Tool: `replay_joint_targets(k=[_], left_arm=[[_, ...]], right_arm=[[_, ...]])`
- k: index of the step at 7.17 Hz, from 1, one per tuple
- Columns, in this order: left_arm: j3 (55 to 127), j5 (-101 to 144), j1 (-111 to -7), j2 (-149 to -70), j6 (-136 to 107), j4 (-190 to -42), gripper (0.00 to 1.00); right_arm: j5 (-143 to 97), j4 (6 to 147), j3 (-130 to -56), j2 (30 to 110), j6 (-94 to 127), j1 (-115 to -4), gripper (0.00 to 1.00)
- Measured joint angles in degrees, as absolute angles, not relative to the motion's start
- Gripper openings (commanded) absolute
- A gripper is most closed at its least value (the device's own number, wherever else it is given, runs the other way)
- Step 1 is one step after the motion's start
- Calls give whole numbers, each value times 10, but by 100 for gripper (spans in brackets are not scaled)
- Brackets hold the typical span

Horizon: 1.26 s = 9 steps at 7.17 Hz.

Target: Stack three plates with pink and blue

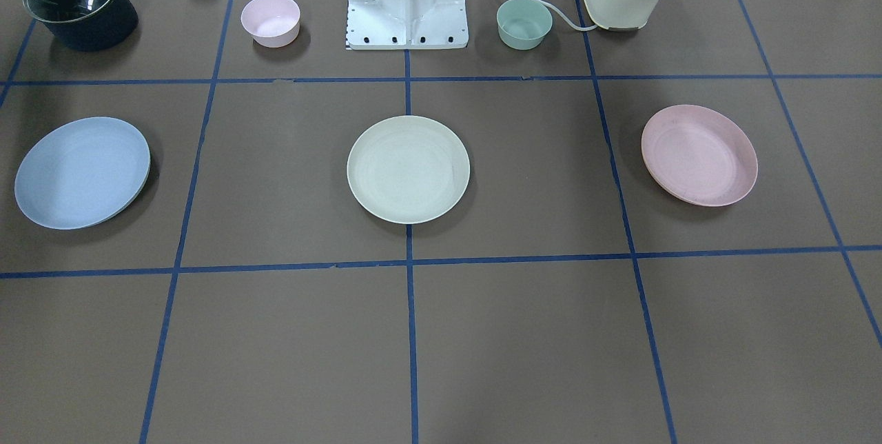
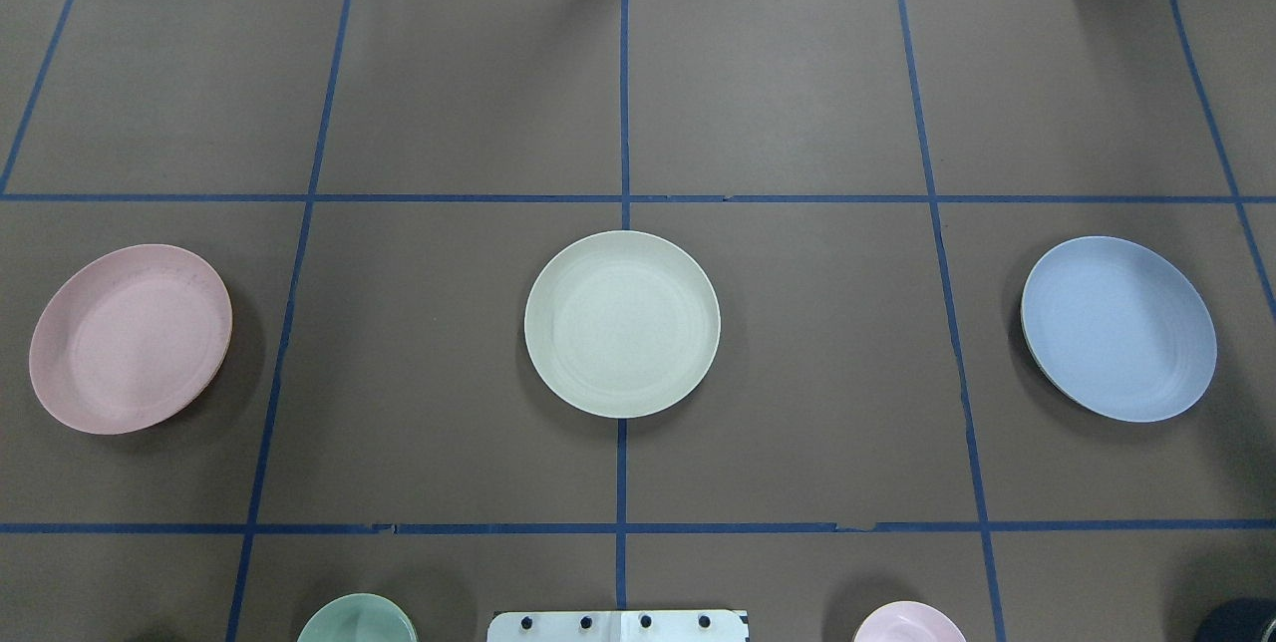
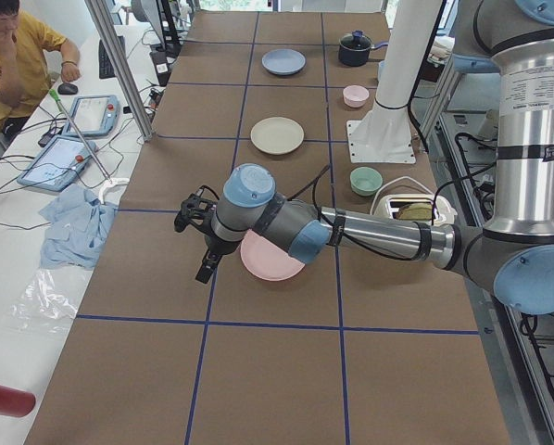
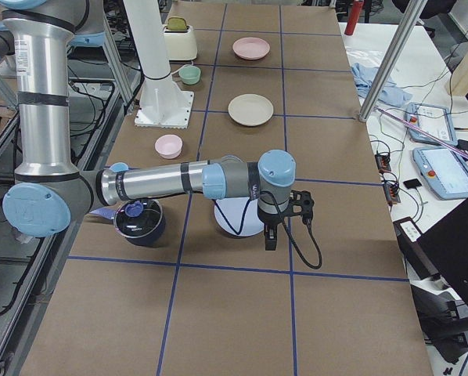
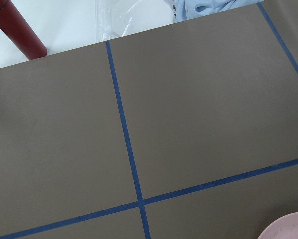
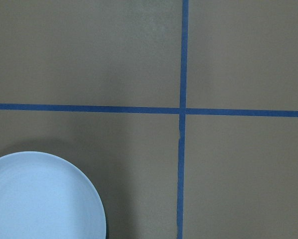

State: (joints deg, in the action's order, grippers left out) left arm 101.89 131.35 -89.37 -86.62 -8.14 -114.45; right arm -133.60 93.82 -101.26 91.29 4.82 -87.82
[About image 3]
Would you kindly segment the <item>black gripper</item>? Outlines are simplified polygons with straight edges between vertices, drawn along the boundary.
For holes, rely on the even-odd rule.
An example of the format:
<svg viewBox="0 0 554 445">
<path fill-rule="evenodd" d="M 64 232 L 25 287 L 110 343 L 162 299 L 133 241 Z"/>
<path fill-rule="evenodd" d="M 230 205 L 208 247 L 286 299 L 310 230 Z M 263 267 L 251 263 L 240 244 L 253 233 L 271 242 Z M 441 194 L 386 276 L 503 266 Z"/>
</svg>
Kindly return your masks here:
<svg viewBox="0 0 554 445">
<path fill-rule="evenodd" d="M 237 249 L 236 242 L 225 241 L 216 236 L 206 235 L 205 241 L 207 250 L 195 276 L 196 281 L 204 284 L 206 284 L 216 272 L 221 259 L 225 255 L 234 253 Z"/>
</svg>

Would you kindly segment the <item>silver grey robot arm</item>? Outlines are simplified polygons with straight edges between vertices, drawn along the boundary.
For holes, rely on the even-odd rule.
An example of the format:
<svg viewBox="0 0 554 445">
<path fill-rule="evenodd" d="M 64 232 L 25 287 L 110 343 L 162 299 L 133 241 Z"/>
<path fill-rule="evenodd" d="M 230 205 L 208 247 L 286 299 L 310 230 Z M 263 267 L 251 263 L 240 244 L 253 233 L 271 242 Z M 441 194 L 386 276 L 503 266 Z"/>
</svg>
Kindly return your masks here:
<svg viewBox="0 0 554 445">
<path fill-rule="evenodd" d="M 399 261 L 430 260 L 527 314 L 554 312 L 554 1 L 464 1 L 456 58 L 490 59 L 500 73 L 492 218 L 482 227 L 379 218 L 288 201 L 257 164 L 236 167 L 219 200 L 182 207 L 177 228 L 200 218 L 206 282 L 255 232 L 310 262 L 352 243 Z"/>
</svg>

